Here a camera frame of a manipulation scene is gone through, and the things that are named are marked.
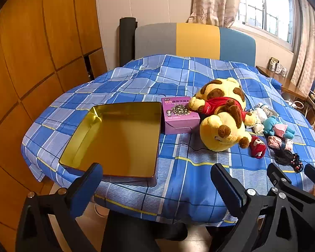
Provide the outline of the wooden wardrobe panels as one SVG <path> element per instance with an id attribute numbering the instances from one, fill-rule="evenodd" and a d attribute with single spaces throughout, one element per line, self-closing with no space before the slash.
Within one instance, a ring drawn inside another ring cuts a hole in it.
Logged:
<path id="1" fill-rule="evenodd" d="M 21 153 L 62 93 L 106 71 L 96 0 L 7 0 L 0 9 L 0 247 L 14 251 L 25 197 L 50 191 Z"/>

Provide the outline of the black wig with beads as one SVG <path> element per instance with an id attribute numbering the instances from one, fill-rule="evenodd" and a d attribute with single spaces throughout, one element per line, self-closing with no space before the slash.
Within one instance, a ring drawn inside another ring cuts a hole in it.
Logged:
<path id="1" fill-rule="evenodd" d="M 274 159 L 280 165 L 286 165 L 293 168 L 295 173 L 300 173 L 304 169 L 304 165 L 298 154 L 293 154 L 289 150 L 273 149 Z"/>

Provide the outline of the gold metal tin tray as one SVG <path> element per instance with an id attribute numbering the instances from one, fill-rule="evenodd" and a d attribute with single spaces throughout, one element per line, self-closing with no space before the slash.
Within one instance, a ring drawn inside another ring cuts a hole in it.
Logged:
<path id="1" fill-rule="evenodd" d="M 160 102 L 96 105 L 78 125 L 60 157 L 65 168 L 93 163 L 106 176 L 154 177 L 161 130 Z"/>

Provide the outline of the pink towel blue band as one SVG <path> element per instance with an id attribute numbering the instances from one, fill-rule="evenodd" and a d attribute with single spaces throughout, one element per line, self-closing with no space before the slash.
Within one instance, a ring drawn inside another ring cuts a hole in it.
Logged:
<path id="1" fill-rule="evenodd" d="M 280 138 L 278 136 L 268 136 L 267 144 L 272 149 L 281 149 L 281 150 L 289 150 L 293 151 L 293 141 L 287 138 Z"/>

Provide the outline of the black rolled mat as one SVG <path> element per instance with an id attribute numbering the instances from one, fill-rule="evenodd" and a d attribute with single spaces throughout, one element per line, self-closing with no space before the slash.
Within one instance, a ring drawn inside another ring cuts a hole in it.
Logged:
<path id="1" fill-rule="evenodd" d="M 134 17 L 119 19 L 119 65 L 122 67 L 135 58 L 135 30 L 138 22 Z"/>

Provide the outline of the purple cardboard box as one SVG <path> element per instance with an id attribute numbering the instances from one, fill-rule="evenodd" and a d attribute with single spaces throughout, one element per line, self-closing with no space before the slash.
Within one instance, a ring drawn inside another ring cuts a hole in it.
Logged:
<path id="1" fill-rule="evenodd" d="M 164 116 L 164 133 L 191 133 L 199 126 L 200 116 L 189 109 L 190 97 L 163 97 L 161 99 Z"/>

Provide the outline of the beige floral curtain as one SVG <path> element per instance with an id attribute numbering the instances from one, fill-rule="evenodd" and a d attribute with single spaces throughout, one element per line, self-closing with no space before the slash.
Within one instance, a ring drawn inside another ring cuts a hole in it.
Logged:
<path id="1" fill-rule="evenodd" d="M 193 0 L 188 23 L 230 28 L 239 5 L 240 0 Z"/>

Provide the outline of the white socks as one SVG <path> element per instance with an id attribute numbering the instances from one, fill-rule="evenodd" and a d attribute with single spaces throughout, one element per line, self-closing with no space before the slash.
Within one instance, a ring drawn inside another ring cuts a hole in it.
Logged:
<path id="1" fill-rule="evenodd" d="M 253 132 L 255 134 L 263 134 L 264 126 L 263 122 L 271 116 L 278 117 L 278 113 L 270 108 L 267 104 L 258 103 L 255 105 L 253 114 L 257 117 L 256 123 L 253 126 Z"/>

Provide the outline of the small red plush doll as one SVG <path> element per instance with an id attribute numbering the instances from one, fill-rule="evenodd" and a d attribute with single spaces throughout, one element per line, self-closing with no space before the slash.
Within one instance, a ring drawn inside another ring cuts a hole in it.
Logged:
<path id="1" fill-rule="evenodd" d="M 264 155 L 266 153 L 266 145 L 257 136 L 255 136 L 255 135 L 251 136 L 251 142 L 250 142 L 249 146 L 251 149 L 251 156 L 252 157 L 255 157 L 257 159 L 261 159 L 264 157 Z"/>

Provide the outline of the teal plush bear pink dress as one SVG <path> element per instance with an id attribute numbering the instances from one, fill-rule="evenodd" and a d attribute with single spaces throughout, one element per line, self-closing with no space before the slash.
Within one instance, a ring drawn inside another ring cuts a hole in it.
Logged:
<path id="1" fill-rule="evenodd" d="M 293 139 L 295 130 L 287 124 L 283 124 L 277 120 L 275 116 L 268 117 L 262 122 L 264 126 L 263 133 L 267 136 L 278 136 L 285 139 Z"/>

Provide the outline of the blue plaid bed cover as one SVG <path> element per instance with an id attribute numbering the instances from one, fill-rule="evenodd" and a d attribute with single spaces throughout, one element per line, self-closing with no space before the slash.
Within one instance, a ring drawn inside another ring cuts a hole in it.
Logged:
<path id="1" fill-rule="evenodd" d="M 266 195 L 274 153 L 257 159 L 238 145 L 212 151 L 199 124 L 167 135 L 162 109 L 165 100 L 180 103 L 230 79 L 244 93 L 244 109 L 263 103 L 278 113 L 295 132 L 293 152 L 315 167 L 315 131 L 273 80 L 243 63 L 173 55 L 146 56 L 70 89 L 35 120 L 21 153 L 36 179 L 48 176 L 65 188 L 100 163 L 94 199 L 111 210 L 168 224 L 232 226 L 236 217 L 211 180 L 212 166 L 220 163 L 246 189 Z"/>

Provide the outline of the window with metal bars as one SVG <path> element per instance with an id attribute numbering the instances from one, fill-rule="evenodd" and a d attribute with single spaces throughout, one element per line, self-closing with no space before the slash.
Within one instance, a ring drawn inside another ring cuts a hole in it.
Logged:
<path id="1" fill-rule="evenodd" d="M 236 24 L 292 50 L 295 5 L 293 0 L 240 0 Z"/>

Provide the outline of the wooden side desk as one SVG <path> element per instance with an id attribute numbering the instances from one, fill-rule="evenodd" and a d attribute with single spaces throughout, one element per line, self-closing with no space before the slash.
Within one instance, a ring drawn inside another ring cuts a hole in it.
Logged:
<path id="1" fill-rule="evenodd" d="M 272 72 L 271 70 L 268 70 L 267 68 L 256 66 L 257 70 L 264 76 L 273 78 L 277 80 L 279 83 L 281 83 L 281 91 L 283 93 L 287 93 L 291 96 L 294 96 L 296 98 L 299 98 L 303 101 L 307 100 L 307 96 L 305 96 L 301 90 L 299 90 L 291 81 L 290 79 L 281 76 L 280 74 L 276 74 L 275 72 Z"/>

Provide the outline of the yellow brown plush dog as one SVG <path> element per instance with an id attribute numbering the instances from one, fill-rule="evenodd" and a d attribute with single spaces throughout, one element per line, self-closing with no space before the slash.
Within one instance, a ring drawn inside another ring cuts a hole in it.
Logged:
<path id="1" fill-rule="evenodd" d="M 249 146 L 251 135 L 245 127 L 253 126 L 256 116 L 246 111 L 244 91 L 236 79 L 208 82 L 190 99 L 188 107 L 204 117 L 200 138 L 208 149 L 221 152 L 235 144 Z"/>

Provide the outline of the grey yellow blue headboard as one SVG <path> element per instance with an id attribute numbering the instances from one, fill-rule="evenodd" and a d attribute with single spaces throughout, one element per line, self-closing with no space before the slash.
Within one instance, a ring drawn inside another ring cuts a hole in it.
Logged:
<path id="1" fill-rule="evenodd" d="M 155 23 L 135 30 L 134 58 L 168 54 L 255 66 L 255 39 L 234 29 L 194 23 Z"/>

